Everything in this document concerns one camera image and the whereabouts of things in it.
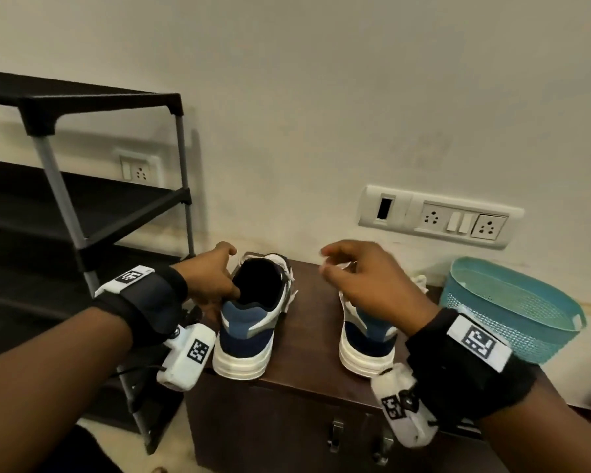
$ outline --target cable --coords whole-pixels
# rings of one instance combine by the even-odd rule
[[[116,378],[116,377],[119,377],[119,376],[124,375],[126,373],[135,372],[136,370],[143,370],[145,368],[157,368],[161,372],[164,372],[166,370],[166,368],[163,367],[162,365],[138,365],[137,367],[126,368],[125,370],[122,370],[120,372],[116,372],[116,373],[110,375],[110,378]]]

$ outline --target white sensor device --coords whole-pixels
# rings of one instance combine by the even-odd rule
[[[407,448],[428,445],[438,431],[433,413],[411,393],[415,383],[411,370],[401,363],[373,377],[370,383],[394,436]]]
[[[173,338],[164,344],[171,349],[162,364],[166,370],[158,372],[158,382],[179,392],[192,389],[206,366],[217,335],[204,324],[186,328],[178,326]]]

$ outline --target metal handle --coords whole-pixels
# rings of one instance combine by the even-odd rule
[[[383,429],[383,435],[375,443],[372,449],[372,460],[378,466],[386,466],[389,453],[394,446],[394,434],[387,428]]]
[[[333,420],[331,429],[328,432],[328,449],[331,453],[337,453],[339,451],[339,441],[343,435],[343,422],[340,420]]]

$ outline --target wrist strap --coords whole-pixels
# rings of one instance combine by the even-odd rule
[[[441,423],[476,420],[517,404],[536,380],[496,335],[453,309],[440,310],[406,345],[418,394]]]
[[[134,346],[164,342],[183,317],[188,286],[172,267],[154,271],[137,266],[102,285],[92,305],[122,317],[132,330]]]

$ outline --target perforated basket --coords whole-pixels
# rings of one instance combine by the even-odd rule
[[[440,304],[465,306],[505,338],[519,357],[532,363],[547,362],[587,326],[582,308],[567,294],[474,257],[453,262]]]

